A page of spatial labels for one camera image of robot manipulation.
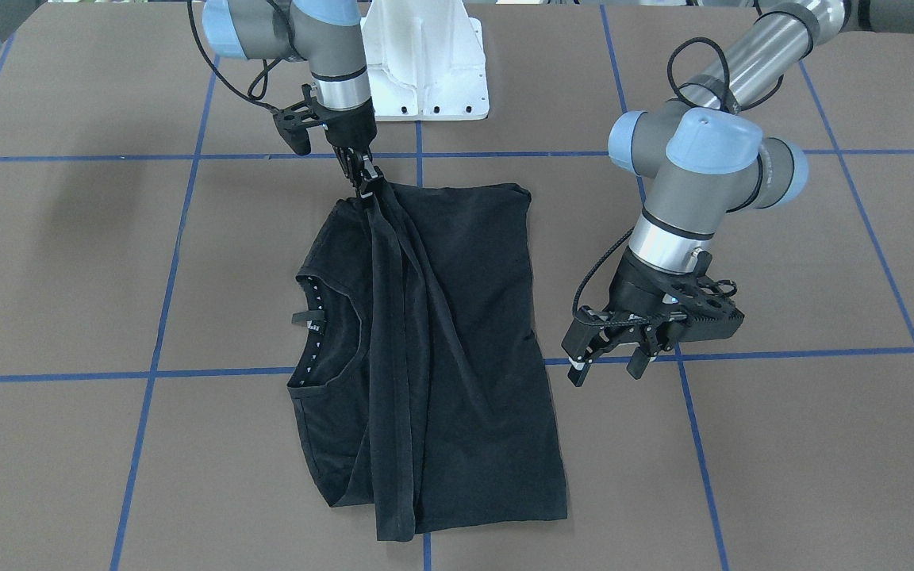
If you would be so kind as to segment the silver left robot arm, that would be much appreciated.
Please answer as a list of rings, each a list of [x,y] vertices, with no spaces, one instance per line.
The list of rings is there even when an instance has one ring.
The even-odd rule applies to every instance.
[[[562,347],[570,382],[581,386],[593,362],[632,346],[628,372],[679,343],[729,339],[744,321],[733,281],[707,275],[713,239],[726,214],[775,209],[808,183],[808,159],[795,144],[766,137],[743,111],[776,94],[785,72],[841,32],[848,1],[770,1],[730,48],[708,37],[716,61],[689,81],[674,77],[660,109],[635,109],[614,123],[614,165],[648,178],[638,220],[613,244],[621,251],[603,308],[573,304]]]

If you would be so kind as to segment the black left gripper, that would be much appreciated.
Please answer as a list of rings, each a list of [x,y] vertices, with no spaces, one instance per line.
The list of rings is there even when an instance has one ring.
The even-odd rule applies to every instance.
[[[657,270],[632,252],[624,253],[609,287],[605,311],[577,308],[562,349],[568,354],[568,378],[581,387],[591,364],[613,348],[637,343],[628,361],[627,372],[634,379],[644,376],[658,354],[671,351],[683,340],[683,321],[671,321],[678,302],[665,302],[676,295],[674,285],[683,282],[683,274]],[[642,319],[647,325],[610,326],[612,321]]]

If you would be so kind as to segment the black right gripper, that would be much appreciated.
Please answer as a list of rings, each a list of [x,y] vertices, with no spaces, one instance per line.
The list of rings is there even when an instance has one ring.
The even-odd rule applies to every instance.
[[[324,109],[325,136],[336,151],[344,176],[360,199],[371,196],[383,178],[381,167],[374,163],[371,142],[377,136],[373,102],[363,102],[353,109]]]

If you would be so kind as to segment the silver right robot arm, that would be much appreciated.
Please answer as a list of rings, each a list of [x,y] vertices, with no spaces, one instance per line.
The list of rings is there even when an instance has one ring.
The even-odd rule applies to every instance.
[[[353,191],[370,196],[383,184],[371,142],[377,134],[360,13],[355,1],[204,1],[197,15],[185,2],[190,33],[211,71],[215,58],[258,60],[249,90],[235,95],[272,116],[295,155],[311,152],[309,131],[323,131]],[[279,63],[304,62],[311,79],[302,99],[279,108],[264,100]]]

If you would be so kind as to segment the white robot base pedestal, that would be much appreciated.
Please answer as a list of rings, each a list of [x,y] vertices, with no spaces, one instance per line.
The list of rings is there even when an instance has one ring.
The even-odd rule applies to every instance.
[[[378,123],[490,115],[482,23],[462,1],[371,1],[362,32]]]

